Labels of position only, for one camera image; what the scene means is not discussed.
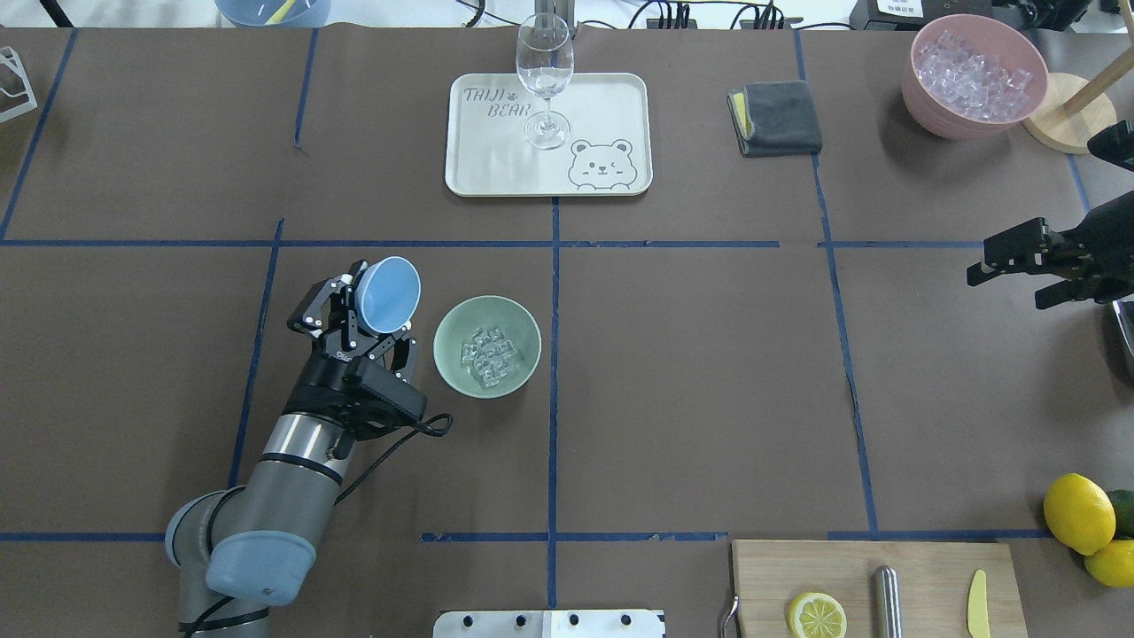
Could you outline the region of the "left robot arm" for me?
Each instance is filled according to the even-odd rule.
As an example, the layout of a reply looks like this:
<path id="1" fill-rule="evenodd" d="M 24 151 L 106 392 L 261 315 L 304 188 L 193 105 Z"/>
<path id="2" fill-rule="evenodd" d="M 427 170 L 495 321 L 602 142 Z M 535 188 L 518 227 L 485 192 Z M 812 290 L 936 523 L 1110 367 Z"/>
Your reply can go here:
<path id="1" fill-rule="evenodd" d="M 183 637 L 266 637 L 270 611 L 291 604 L 315 564 L 359 441 L 441 437 L 411 384 L 421 280 L 408 260 L 353 263 L 313 284 L 288 327 L 312 340 L 247 484 L 195 497 L 171 517 L 167 558 L 181 579 Z"/>

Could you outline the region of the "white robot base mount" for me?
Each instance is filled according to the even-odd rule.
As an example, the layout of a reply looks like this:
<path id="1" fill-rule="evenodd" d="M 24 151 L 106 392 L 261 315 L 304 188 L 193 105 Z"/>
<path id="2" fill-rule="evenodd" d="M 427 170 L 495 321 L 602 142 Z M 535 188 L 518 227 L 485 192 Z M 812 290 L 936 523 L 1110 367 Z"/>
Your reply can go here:
<path id="1" fill-rule="evenodd" d="M 433 637 L 665 637 L 663 611 L 648 609 L 450 611 Z"/>

